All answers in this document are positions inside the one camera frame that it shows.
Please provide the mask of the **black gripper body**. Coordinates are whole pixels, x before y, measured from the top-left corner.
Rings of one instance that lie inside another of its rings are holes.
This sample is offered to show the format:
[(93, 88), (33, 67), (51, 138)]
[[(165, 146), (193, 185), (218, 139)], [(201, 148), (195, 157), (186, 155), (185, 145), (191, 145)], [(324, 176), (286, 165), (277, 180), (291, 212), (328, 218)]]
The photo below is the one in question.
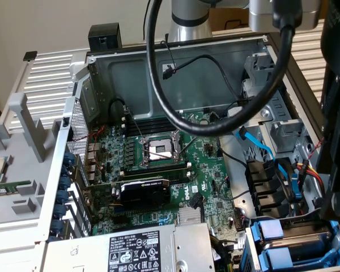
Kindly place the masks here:
[(321, 51), (326, 61), (322, 90), (325, 131), (330, 131), (340, 107), (340, 1), (329, 1), (321, 35)]

